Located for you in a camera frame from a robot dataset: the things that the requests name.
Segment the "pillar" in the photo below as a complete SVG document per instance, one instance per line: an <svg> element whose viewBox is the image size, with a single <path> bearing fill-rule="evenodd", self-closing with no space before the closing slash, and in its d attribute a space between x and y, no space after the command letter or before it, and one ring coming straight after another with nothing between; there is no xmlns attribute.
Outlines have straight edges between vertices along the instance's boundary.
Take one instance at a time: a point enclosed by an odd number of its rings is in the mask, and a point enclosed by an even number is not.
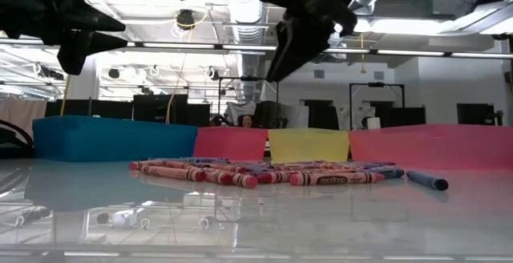
<svg viewBox="0 0 513 263"><path fill-rule="evenodd" d="M98 55L90 55L83 64L82 74L72 75L68 99L98 99L102 63Z"/></svg>

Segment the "computer monitor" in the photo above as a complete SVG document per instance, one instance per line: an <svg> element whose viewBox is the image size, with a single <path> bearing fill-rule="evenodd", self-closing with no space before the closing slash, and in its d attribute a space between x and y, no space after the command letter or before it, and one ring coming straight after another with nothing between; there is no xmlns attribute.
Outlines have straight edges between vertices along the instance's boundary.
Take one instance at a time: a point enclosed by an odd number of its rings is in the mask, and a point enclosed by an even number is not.
<svg viewBox="0 0 513 263"><path fill-rule="evenodd" d="M426 124L424 107L385 107L376 109L381 127L402 127Z"/></svg>
<svg viewBox="0 0 513 263"><path fill-rule="evenodd" d="M458 123L495 126L492 103L458 103Z"/></svg>

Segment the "person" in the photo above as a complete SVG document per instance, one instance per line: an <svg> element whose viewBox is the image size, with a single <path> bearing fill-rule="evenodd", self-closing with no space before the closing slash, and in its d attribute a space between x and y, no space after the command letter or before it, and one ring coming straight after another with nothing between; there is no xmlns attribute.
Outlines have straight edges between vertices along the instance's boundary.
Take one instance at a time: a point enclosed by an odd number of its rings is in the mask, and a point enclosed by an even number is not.
<svg viewBox="0 0 513 263"><path fill-rule="evenodd" d="M238 118L239 127L253 127L253 118L251 115L240 115Z"/></svg>

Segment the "plastic bin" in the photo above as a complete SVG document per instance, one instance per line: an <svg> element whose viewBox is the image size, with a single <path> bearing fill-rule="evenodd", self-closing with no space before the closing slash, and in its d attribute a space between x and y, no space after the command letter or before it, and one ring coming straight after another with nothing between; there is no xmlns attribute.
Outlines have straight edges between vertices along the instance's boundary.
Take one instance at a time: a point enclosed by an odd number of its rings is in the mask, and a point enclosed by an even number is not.
<svg viewBox="0 0 513 263"><path fill-rule="evenodd" d="M36 156L70 162L191 156L196 134L197 127L86 116L34 121Z"/></svg>
<svg viewBox="0 0 513 263"><path fill-rule="evenodd" d="M273 163L310 160L342 162L347 160L347 131L315 128L269 130Z"/></svg>
<svg viewBox="0 0 513 263"><path fill-rule="evenodd" d="M267 130L243 127L200 127L194 156L229 160L263 160Z"/></svg>
<svg viewBox="0 0 513 263"><path fill-rule="evenodd" d="M513 128L419 125L349 134L354 160L404 168L513 169Z"/></svg>

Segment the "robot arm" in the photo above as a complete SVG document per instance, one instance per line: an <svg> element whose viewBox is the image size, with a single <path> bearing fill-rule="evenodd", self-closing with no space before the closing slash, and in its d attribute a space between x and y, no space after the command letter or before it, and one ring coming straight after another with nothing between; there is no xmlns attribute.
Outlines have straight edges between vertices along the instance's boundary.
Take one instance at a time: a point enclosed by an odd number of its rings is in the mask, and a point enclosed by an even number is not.
<svg viewBox="0 0 513 263"><path fill-rule="evenodd" d="M357 16L350 0L261 0L286 8L277 24L277 50L267 74L269 82L279 82L329 47L335 23L342 26L340 36L351 35Z"/></svg>

